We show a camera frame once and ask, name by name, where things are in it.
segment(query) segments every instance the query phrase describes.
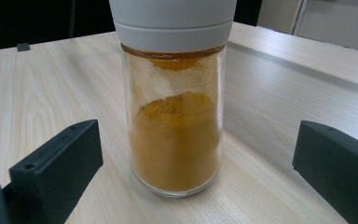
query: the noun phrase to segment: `wood grain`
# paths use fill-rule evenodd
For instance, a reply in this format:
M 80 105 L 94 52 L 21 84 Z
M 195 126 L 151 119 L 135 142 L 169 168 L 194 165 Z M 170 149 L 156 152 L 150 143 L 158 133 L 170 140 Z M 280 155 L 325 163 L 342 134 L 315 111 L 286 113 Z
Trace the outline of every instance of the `wood grain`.
M 104 165 L 67 223 L 346 223 L 291 161 L 302 119 L 358 138 L 358 51 L 234 24 L 220 172 L 182 199 L 132 175 L 120 54 L 115 33 L 0 50 L 2 187 L 53 135 L 98 119 Z

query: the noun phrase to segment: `white lid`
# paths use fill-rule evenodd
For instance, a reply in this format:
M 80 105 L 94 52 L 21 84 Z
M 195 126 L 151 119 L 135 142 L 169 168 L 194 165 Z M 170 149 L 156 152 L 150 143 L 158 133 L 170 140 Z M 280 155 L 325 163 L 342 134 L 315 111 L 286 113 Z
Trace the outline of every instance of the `white lid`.
M 227 42 L 236 0 L 109 0 L 120 42 L 151 52 L 191 52 Z

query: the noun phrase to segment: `glass jar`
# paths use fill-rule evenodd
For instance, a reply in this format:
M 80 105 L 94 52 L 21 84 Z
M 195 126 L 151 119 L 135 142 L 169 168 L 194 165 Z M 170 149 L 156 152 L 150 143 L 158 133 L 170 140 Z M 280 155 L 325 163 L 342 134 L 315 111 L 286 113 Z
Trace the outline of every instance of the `glass jar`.
M 122 48 L 133 172 L 160 195 L 199 192 L 221 161 L 226 46 L 186 53 Z

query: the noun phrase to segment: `spice jar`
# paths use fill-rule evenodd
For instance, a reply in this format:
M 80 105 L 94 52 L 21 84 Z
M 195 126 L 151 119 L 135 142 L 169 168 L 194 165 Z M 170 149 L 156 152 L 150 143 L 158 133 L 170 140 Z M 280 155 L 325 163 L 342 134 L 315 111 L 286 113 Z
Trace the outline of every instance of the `spice jar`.
M 123 48 L 132 170 L 157 194 L 210 184 L 220 161 L 235 0 L 110 0 Z

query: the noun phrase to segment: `yellow powder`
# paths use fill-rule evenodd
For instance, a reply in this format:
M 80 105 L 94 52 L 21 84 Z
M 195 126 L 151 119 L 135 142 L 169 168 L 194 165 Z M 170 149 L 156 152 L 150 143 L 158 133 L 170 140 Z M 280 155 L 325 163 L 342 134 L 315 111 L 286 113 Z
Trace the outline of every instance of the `yellow powder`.
M 130 130 L 136 174 L 168 191 L 207 182 L 220 162 L 216 113 L 208 96 L 190 91 L 142 106 Z
M 180 60 L 150 60 L 153 65 L 165 70 L 180 71 L 192 67 L 200 58 L 189 58 Z

